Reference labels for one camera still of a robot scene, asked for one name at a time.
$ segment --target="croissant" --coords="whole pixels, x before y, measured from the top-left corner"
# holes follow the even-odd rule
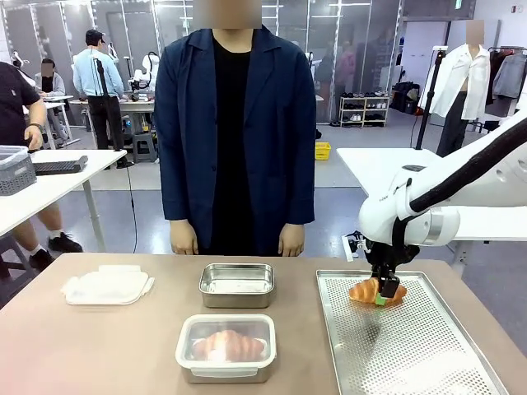
[[[351,290],[349,290],[349,297],[351,300],[362,303],[375,303],[375,298],[377,292],[379,291],[379,280],[375,277],[368,278],[367,280],[359,282]],[[406,295],[406,288],[401,286],[397,287],[395,291],[395,296],[393,298],[388,298],[385,305],[395,304],[403,300],[403,297]]]
[[[264,344],[235,331],[216,332],[194,344],[197,360],[246,362],[262,359]]]

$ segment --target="wristwatch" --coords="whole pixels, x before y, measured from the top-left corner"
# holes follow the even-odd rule
[[[41,133],[44,132],[44,126],[39,125],[38,123],[30,123],[30,126],[36,126]]]

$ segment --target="shoe rack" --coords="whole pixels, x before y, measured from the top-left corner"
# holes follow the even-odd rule
[[[356,105],[356,109],[344,109],[344,105]],[[386,118],[388,116],[389,108],[389,97],[388,96],[376,96],[376,97],[341,97],[340,98],[340,122],[341,127],[352,127],[356,126],[364,128],[365,126],[386,126]],[[382,119],[366,120],[366,116],[370,114],[382,114]]]

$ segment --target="yellow crate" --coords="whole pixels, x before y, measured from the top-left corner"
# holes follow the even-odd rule
[[[328,142],[316,142],[315,143],[315,159],[316,160],[328,160],[329,153],[331,152],[331,146]]]

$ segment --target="keyboard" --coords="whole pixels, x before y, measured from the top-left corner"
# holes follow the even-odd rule
[[[36,175],[72,174],[83,171],[88,157],[81,156],[79,160],[66,160],[62,162],[34,163]]]

